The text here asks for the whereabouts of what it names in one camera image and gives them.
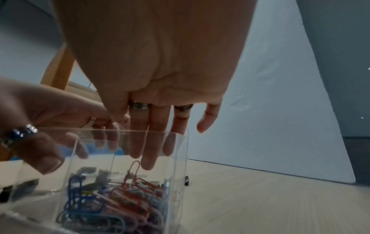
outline fingernail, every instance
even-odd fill
[[[55,171],[61,164],[62,161],[59,158],[46,156],[37,162],[35,169],[45,175]]]

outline hand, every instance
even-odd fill
[[[172,105],[207,103],[197,125],[204,132],[220,111],[256,0],[52,3],[68,46],[115,120],[129,101],[150,103],[146,111],[129,110],[131,129],[165,131]],[[175,111],[171,132],[184,134],[189,116]],[[144,139],[131,146],[133,157],[143,152],[144,169],[163,143],[151,140],[154,150],[142,149]]]
[[[101,103],[42,85],[0,78],[0,137],[28,124],[36,127],[78,128],[88,123],[91,117],[96,118],[93,128],[111,130],[96,131],[94,139],[98,140],[97,146],[103,146],[102,142],[108,140],[108,147],[116,150],[118,131],[112,131],[115,126]],[[78,136],[68,131],[50,134],[39,132],[15,141],[11,150],[36,170],[46,174],[55,171],[64,162],[57,143],[74,148],[76,140]],[[80,142],[77,143],[76,154],[81,158],[88,157],[86,147]]]

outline dark ring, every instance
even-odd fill
[[[0,145],[9,148],[15,141],[22,140],[27,136],[33,135],[37,132],[37,128],[30,124],[26,125],[25,127],[13,129],[12,131],[8,132],[5,137],[0,138]]]
[[[148,109],[151,104],[147,103],[135,103],[135,102],[130,102],[128,104],[132,109]]]
[[[193,106],[194,106],[194,104],[189,104],[189,105],[185,105],[185,106],[174,106],[174,108],[177,109],[177,110],[179,110],[179,111],[188,111]]]

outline blue and silver ring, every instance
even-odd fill
[[[15,141],[22,140],[29,135],[37,133],[38,130],[33,125],[28,124],[25,127],[13,129],[12,131],[5,134],[3,138],[0,138],[0,145],[9,148]]]

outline pinky finger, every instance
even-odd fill
[[[219,116],[220,109],[221,103],[217,105],[207,104],[204,115],[197,125],[197,130],[200,133],[207,131],[212,126]]]

